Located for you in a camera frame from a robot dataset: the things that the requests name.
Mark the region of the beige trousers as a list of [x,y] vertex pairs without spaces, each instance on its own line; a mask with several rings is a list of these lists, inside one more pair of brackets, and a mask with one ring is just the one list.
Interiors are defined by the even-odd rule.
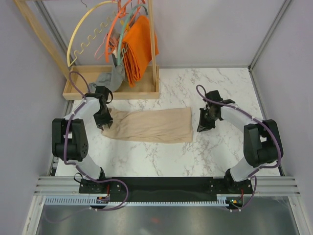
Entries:
[[193,140],[190,107],[134,112],[111,108],[111,116],[111,127],[102,131],[110,139],[168,144]]

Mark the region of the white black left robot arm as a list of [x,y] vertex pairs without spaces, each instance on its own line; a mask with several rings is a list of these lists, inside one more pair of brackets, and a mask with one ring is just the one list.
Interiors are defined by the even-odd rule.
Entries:
[[90,188],[96,193],[106,190],[105,173],[89,155],[86,123],[93,119],[100,130],[110,128],[113,118],[107,105],[113,99],[105,86],[97,86],[95,92],[86,93],[80,104],[63,118],[52,121],[52,154],[64,164],[74,166],[84,178],[90,180]]

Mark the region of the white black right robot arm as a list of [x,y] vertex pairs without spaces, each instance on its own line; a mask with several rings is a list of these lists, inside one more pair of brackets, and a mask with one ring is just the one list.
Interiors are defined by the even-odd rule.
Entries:
[[196,90],[206,105],[200,109],[197,132],[216,128],[216,121],[227,121],[243,133],[243,158],[225,172],[224,189],[235,193],[241,182],[251,179],[261,169],[272,169],[280,165],[283,147],[276,121],[262,120],[241,109],[232,99],[223,99],[219,91],[202,94]]

